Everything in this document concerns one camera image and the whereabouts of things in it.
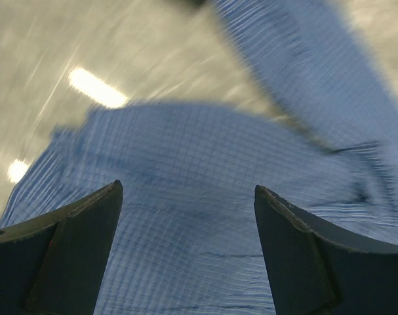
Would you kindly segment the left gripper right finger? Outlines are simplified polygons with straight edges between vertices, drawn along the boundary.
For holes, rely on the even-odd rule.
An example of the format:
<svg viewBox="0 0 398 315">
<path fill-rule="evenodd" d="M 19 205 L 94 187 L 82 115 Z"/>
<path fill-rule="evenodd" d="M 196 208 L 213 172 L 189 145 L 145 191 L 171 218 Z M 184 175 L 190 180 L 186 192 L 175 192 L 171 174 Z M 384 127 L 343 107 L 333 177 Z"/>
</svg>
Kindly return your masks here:
<svg viewBox="0 0 398 315">
<path fill-rule="evenodd" d="M 278 314 L 398 314 L 398 245 L 350 232 L 257 186 L 254 212 Z"/>
</svg>

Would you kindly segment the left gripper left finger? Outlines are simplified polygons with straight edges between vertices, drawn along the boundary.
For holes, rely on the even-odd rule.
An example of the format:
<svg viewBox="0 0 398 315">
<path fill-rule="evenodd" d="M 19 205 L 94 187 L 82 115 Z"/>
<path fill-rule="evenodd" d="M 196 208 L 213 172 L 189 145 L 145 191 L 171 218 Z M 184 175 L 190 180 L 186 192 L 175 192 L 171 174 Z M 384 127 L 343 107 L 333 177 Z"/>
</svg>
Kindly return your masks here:
<svg viewBox="0 0 398 315">
<path fill-rule="evenodd" d="M 121 212 L 120 181 L 0 229 L 0 314 L 93 314 Z"/>
</svg>

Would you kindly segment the blue checked long sleeve shirt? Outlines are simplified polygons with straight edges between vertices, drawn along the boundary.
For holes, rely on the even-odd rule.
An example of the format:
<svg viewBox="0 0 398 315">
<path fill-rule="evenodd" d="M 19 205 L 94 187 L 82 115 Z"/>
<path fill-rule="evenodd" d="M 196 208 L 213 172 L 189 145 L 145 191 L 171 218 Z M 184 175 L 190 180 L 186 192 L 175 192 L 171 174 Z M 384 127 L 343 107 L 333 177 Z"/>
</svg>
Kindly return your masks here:
<svg viewBox="0 0 398 315">
<path fill-rule="evenodd" d="M 0 229 L 118 180 L 121 212 L 93 314 L 278 314 L 257 186 L 398 245 L 398 107 L 328 1 L 215 1 L 261 87 L 294 126 L 158 100 L 95 109 L 54 132 Z"/>
</svg>

